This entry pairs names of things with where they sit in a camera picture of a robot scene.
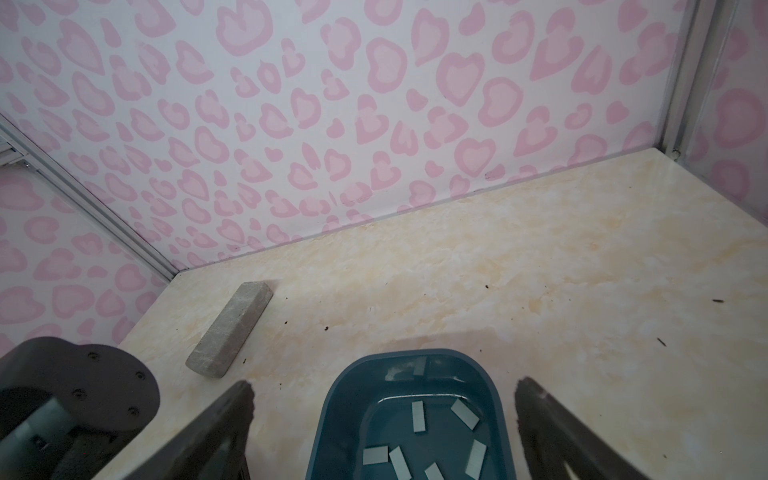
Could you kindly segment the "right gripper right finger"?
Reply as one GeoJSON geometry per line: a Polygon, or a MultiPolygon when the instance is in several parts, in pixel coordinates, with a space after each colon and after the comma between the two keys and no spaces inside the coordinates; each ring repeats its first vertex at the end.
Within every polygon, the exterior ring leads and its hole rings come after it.
{"type": "Polygon", "coordinates": [[[533,479],[644,479],[550,392],[530,377],[515,390],[518,432],[533,479]]]}

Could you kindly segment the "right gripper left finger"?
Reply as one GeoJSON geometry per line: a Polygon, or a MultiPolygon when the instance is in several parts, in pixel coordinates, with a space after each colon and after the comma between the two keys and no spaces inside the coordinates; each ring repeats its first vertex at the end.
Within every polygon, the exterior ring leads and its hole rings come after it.
{"type": "Polygon", "coordinates": [[[129,479],[248,479],[245,450],[254,417],[250,383],[238,381],[129,479]]]}

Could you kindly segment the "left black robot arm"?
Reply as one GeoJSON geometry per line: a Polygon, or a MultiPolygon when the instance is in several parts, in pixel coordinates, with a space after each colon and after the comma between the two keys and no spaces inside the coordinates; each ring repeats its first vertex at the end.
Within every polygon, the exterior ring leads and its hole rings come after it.
{"type": "Polygon", "coordinates": [[[27,340],[1,359],[1,476],[92,479],[159,407],[153,374],[131,354],[27,340]]]}

